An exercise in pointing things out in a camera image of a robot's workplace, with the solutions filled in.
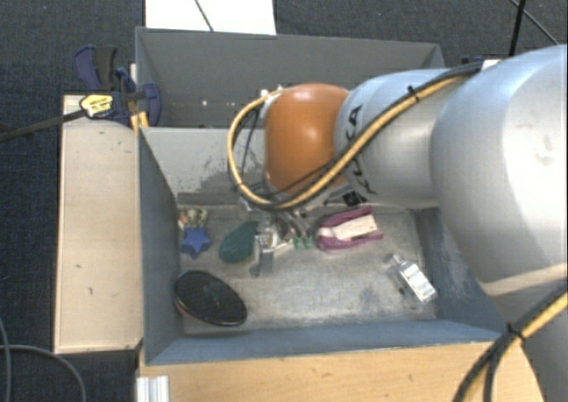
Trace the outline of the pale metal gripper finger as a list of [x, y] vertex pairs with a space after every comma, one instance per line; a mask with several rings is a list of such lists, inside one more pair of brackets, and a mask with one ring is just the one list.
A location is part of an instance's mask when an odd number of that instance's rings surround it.
[[262, 245], [259, 237], [256, 236], [253, 247], [253, 261], [248, 269], [251, 277], [257, 278], [260, 276], [261, 263], [262, 263]]
[[272, 271], [273, 245], [272, 237], [263, 235], [259, 238], [260, 257], [259, 271], [261, 274], [268, 274]]

